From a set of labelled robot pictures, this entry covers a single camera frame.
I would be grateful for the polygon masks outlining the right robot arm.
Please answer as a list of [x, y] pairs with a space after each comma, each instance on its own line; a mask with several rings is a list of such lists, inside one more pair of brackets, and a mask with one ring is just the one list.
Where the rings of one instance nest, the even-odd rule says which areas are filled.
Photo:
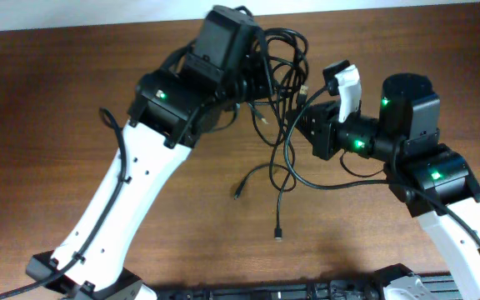
[[439, 141], [440, 98], [423, 75], [398, 73], [382, 84], [379, 116], [364, 117], [345, 94], [358, 80], [338, 83], [332, 101], [312, 98], [289, 113], [314, 156], [344, 150], [383, 162], [388, 185], [431, 238], [465, 299], [480, 299], [480, 184], [465, 158]]

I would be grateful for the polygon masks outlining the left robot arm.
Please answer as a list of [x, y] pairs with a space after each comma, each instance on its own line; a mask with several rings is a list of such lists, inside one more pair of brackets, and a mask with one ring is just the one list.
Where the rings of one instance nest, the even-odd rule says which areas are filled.
[[220, 114], [268, 96], [268, 48], [245, 7], [217, 5], [197, 37], [137, 83], [117, 153], [75, 228], [51, 252], [32, 257], [27, 275], [71, 299], [154, 299], [124, 266], [128, 249], [166, 181]]

